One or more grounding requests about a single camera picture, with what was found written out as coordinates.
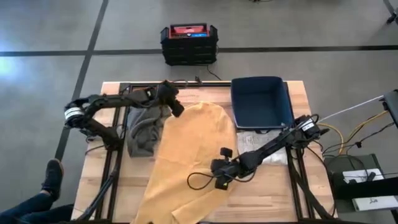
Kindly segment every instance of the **black shoe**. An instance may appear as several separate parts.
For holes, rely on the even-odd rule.
[[[63,167],[61,162],[58,159],[50,160],[45,170],[45,180],[42,184],[42,190],[48,191],[54,198],[54,201],[60,197],[62,177]]]

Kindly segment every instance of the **white cable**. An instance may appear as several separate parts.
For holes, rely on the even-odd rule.
[[[370,103],[370,102],[372,102],[372,101],[374,101],[374,100],[378,100],[378,99],[383,98],[383,97],[384,97],[383,95],[378,96],[378,97],[375,97],[375,98],[373,98],[373,99],[371,99],[371,100],[365,101],[365,102],[360,103],[360,104],[358,104],[358,105],[352,106],[352,107],[347,108],[347,109],[345,109],[345,110],[342,110],[342,111],[339,111],[339,112],[334,113],[334,114],[332,114],[332,115],[329,115],[329,116],[327,116],[326,118],[322,118],[322,119],[319,120],[318,122],[324,121],[324,120],[326,120],[326,119],[328,119],[328,118],[331,118],[332,116],[336,116],[336,115],[341,114],[341,113],[343,113],[343,112],[345,112],[345,111],[352,110],[352,109],[354,109],[354,108],[357,108],[357,107],[359,107],[359,106],[365,105],[366,103]]]

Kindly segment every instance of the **white paper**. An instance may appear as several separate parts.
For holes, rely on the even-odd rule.
[[[368,174],[374,172],[376,176],[373,180],[382,180],[384,177],[381,175],[379,169],[368,169]],[[365,170],[355,170],[343,172],[345,181],[356,180],[357,183],[366,181]],[[366,211],[366,210],[377,210],[382,208],[396,208],[398,202],[395,196],[383,196],[383,197],[371,197],[371,198],[354,198],[353,199],[355,210]]]
[[[269,131],[267,134],[257,134],[255,131],[238,133],[239,154],[254,151],[267,144],[279,135],[280,131]],[[286,150],[283,147],[262,161],[262,164],[287,165]]]

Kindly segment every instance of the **gray cloth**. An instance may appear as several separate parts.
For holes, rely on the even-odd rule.
[[[154,155],[156,143],[160,140],[165,118],[171,115],[167,106],[152,108],[130,108],[127,117],[127,150],[130,157]]]

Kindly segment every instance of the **yellow cable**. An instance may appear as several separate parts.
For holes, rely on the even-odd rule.
[[[341,154],[343,152],[343,148],[344,148],[344,137],[343,137],[343,134],[336,127],[334,127],[334,126],[332,126],[330,124],[317,123],[317,125],[325,126],[325,127],[331,128],[334,131],[336,131],[336,133],[340,136],[340,140],[341,140],[341,146],[340,146],[340,149],[338,150],[338,154]]]
[[[354,135],[354,133],[355,133],[359,128],[361,128],[362,126],[364,126],[364,125],[370,123],[371,121],[375,120],[376,118],[379,118],[379,117],[385,115],[386,113],[388,113],[388,111],[383,111],[382,113],[379,113],[378,115],[374,116],[373,118],[368,119],[368,120],[362,122],[361,124],[357,125],[357,127],[355,127],[355,128],[353,129],[353,131],[349,134],[348,139],[351,139],[351,137]]]

